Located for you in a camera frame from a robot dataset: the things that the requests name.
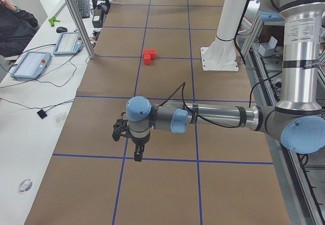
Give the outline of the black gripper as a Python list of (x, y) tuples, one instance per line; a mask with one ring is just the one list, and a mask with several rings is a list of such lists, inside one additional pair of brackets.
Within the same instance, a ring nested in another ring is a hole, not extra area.
[(138, 138), (138, 137), (131, 137), (131, 140), (135, 143), (135, 151), (134, 151), (134, 161), (141, 162), (143, 158), (143, 152), (145, 149), (145, 144), (150, 140), (150, 133), (146, 136)]

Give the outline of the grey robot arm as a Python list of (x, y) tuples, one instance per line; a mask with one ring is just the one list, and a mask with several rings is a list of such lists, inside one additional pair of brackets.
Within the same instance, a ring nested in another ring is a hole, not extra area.
[(188, 124), (197, 122), (263, 132), (299, 154), (324, 147), (324, 119), (316, 101), (324, 0), (261, 0), (259, 13), (279, 15), (285, 21), (280, 101), (273, 107), (244, 108), (170, 99), (157, 105), (133, 97), (126, 104), (127, 120), (122, 126), (135, 144), (135, 161), (142, 160), (152, 129), (183, 133)]

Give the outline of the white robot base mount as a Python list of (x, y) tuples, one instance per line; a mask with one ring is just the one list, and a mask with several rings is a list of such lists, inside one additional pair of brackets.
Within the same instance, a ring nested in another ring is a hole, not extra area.
[(225, 0), (214, 42), (201, 48), (204, 71), (238, 71), (235, 37), (250, 0)]

